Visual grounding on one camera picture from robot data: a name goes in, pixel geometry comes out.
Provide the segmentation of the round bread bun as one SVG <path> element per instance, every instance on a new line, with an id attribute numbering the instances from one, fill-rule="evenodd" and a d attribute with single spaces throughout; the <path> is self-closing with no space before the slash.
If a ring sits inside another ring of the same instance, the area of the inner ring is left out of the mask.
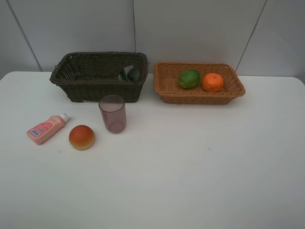
<path id="1" fill-rule="evenodd" d="M 86 125 L 78 125 L 70 131 L 69 142 L 77 150 L 89 149 L 95 142 L 95 133 Z"/>

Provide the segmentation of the dark brown wicker basket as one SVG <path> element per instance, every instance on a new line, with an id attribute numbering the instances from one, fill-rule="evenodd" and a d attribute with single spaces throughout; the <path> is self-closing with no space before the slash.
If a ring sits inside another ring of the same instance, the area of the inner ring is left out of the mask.
<path id="1" fill-rule="evenodd" d="M 136 81 L 121 81 L 128 66 L 140 71 Z M 127 103 L 138 101 L 148 75 L 148 60 L 139 52 L 72 52 L 55 66 L 50 82 L 76 103 L 99 102 L 107 95 L 119 95 Z"/>

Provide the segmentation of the green lime fruit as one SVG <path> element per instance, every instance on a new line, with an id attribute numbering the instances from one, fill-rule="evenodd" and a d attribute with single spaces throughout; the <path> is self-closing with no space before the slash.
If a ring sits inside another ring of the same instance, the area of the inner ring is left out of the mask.
<path id="1" fill-rule="evenodd" d="M 190 69 L 179 76 L 178 84 L 183 89 L 192 89 L 198 86 L 200 80 L 200 73 L 195 69 Z"/>

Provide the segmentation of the translucent purple plastic cup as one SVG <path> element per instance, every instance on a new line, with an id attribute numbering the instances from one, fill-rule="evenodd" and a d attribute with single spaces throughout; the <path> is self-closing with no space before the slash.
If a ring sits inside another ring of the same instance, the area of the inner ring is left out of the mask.
<path id="1" fill-rule="evenodd" d="M 121 133 L 127 124 L 124 99 L 118 95 L 108 95 L 99 102 L 99 109 L 106 129 L 113 133 Z"/>

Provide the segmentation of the black pump bottle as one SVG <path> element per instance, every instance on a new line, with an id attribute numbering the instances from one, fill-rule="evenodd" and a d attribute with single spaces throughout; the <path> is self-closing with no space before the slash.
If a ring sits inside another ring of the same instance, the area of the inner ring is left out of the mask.
<path id="1" fill-rule="evenodd" d="M 140 70 L 133 65 L 124 67 L 118 74 L 119 81 L 136 83 L 140 79 Z"/>

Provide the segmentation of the light orange wicker basket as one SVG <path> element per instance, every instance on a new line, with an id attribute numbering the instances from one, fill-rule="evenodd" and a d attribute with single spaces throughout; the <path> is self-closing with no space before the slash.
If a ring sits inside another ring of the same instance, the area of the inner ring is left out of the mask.
<path id="1" fill-rule="evenodd" d="M 217 73 L 224 79 L 219 92 L 207 92 L 201 85 L 183 89 L 178 85 L 179 76 L 187 70 L 197 70 L 203 77 Z M 153 70 L 154 89 L 165 103 L 170 104 L 228 104 L 245 94 L 245 88 L 234 69 L 226 63 L 157 62 Z"/>

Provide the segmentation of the pink lotion bottle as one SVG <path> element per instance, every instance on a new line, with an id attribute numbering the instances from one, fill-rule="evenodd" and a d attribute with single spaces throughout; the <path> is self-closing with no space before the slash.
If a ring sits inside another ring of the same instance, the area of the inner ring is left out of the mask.
<path id="1" fill-rule="evenodd" d="M 69 116 L 67 114 L 54 115 L 28 130 L 26 134 L 34 143 L 40 145 L 64 127 L 68 120 Z"/>

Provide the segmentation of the orange tangerine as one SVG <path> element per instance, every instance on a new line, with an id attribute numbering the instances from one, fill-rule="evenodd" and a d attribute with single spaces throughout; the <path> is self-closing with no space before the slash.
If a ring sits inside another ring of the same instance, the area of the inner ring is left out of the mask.
<path id="1" fill-rule="evenodd" d="M 202 79 L 202 88 L 207 92 L 219 92 L 224 87 L 224 79 L 220 74 L 208 73 Z"/>

